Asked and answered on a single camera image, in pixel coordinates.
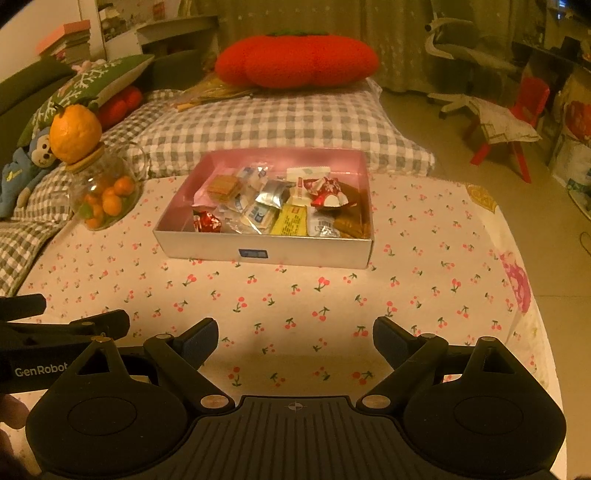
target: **tile floor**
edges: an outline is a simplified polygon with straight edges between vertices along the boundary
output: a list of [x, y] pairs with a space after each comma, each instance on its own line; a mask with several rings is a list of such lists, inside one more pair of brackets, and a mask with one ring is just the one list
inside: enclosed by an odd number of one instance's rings
[[479, 166], [469, 164], [483, 141], [462, 140], [470, 112], [438, 118], [440, 106], [420, 94], [384, 92], [382, 104], [397, 128], [438, 159], [434, 176], [485, 186], [500, 205], [525, 262], [552, 346], [567, 419], [568, 477], [591, 475], [591, 257], [579, 244], [591, 222], [550, 176], [542, 153], [524, 147], [532, 184], [516, 173], [503, 145]]

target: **green pillow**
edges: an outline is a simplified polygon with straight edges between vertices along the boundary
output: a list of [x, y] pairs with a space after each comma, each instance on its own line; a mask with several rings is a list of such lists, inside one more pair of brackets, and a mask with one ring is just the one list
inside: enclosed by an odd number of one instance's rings
[[96, 103], [102, 106], [113, 95], [131, 85], [153, 59], [153, 55], [131, 55], [79, 73], [37, 109], [19, 137], [17, 147], [28, 145], [39, 130], [51, 125], [56, 114], [52, 104], [68, 106], [84, 97], [96, 97]]

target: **cable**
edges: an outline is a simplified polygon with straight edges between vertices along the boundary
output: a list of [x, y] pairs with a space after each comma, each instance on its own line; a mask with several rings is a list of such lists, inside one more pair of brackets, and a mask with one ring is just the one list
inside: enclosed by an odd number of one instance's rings
[[589, 232], [581, 232], [581, 234], [579, 235], [579, 243], [581, 244], [581, 247], [583, 247], [587, 254], [591, 257], [591, 249], [587, 248], [583, 243], [583, 237], [585, 235], [589, 238], [589, 240], [591, 240], [591, 234]]

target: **gingham fabric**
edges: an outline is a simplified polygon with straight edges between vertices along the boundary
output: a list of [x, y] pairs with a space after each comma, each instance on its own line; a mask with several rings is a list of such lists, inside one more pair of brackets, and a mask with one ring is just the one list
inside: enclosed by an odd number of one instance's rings
[[[147, 95], [144, 105], [105, 132], [105, 144], [116, 147], [134, 139], [162, 114], [176, 93], [160, 90]], [[27, 207], [16, 209], [9, 222], [0, 222], [0, 296], [17, 292], [45, 242], [67, 223], [69, 185], [70, 176], [60, 165], [35, 188]]]
[[150, 177], [188, 174], [211, 150], [252, 147], [354, 148], [374, 172], [428, 175], [432, 153], [404, 138], [379, 104], [372, 80], [355, 89], [278, 93], [169, 109], [135, 141], [150, 157]]

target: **curtain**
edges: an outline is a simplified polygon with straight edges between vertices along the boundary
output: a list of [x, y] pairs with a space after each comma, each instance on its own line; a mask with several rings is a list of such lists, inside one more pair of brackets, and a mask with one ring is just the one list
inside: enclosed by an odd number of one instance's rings
[[[376, 81], [394, 92], [463, 92], [470, 66], [427, 54], [425, 25], [438, 16], [471, 20], [475, 29], [451, 28], [450, 38], [507, 58], [526, 0], [184, 0], [184, 13], [217, 15], [223, 49], [250, 35], [286, 28], [327, 31], [367, 42], [378, 54]], [[478, 85], [498, 78], [484, 72]]]

